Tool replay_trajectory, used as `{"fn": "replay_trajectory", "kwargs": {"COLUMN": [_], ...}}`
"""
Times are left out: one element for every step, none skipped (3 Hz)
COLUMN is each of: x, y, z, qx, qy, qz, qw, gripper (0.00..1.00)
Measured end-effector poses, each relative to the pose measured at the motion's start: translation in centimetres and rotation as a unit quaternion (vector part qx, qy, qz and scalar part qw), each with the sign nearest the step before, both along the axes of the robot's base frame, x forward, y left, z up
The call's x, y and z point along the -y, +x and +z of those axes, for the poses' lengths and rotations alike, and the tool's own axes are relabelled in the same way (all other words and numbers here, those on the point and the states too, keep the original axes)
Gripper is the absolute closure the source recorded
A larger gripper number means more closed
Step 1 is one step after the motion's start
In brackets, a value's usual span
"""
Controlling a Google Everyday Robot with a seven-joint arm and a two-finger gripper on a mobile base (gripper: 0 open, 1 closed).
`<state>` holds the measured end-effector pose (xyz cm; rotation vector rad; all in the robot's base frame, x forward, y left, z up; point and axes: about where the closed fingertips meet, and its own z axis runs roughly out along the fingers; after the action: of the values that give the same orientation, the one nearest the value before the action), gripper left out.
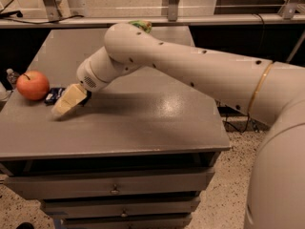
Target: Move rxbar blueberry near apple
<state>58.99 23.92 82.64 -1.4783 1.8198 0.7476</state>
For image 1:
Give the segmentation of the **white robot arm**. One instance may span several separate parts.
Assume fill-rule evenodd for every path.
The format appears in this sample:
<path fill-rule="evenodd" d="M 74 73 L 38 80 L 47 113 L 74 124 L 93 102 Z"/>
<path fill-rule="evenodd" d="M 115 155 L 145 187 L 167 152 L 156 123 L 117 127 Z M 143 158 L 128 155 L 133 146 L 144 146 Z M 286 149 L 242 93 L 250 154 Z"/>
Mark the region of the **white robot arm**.
<path fill-rule="evenodd" d="M 133 23 L 108 28 L 78 81 L 51 112 L 64 115 L 89 92 L 141 66 L 155 68 L 269 126 L 254 162 L 244 229 L 305 229 L 305 69 L 154 38 Z"/>

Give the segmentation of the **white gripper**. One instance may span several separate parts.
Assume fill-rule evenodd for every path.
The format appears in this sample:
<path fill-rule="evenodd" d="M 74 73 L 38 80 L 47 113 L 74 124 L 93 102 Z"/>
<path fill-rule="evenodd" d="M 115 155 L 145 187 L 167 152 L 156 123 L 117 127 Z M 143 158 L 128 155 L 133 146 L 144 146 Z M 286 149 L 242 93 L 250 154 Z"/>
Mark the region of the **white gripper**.
<path fill-rule="evenodd" d="M 58 118 L 70 112 L 87 97 L 87 91 L 98 92 L 109 85 L 94 74 L 89 59 L 79 65 L 76 76 L 80 84 L 70 84 L 58 98 L 51 109 L 54 117 Z"/>

